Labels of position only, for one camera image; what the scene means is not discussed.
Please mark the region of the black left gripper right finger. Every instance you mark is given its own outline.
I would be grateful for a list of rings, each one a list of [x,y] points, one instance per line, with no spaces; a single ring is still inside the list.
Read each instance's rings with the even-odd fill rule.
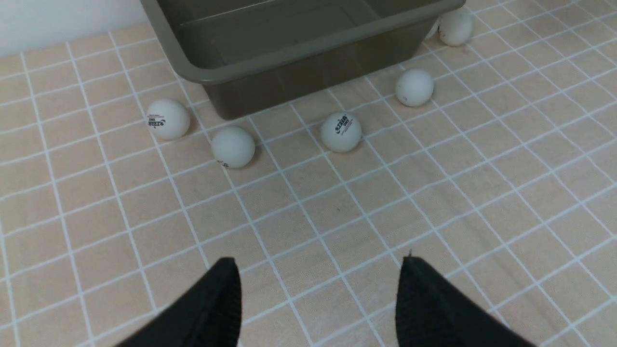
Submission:
[[[533,347],[485,312],[423,258],[402,261],[395,303],[400,347]]]

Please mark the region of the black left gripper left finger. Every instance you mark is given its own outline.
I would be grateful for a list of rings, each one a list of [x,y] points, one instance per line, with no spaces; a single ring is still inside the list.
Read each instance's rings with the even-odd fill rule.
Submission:
[[[156,318],[119,347],[236,347],[242,290],[233,257],[222,257]]]

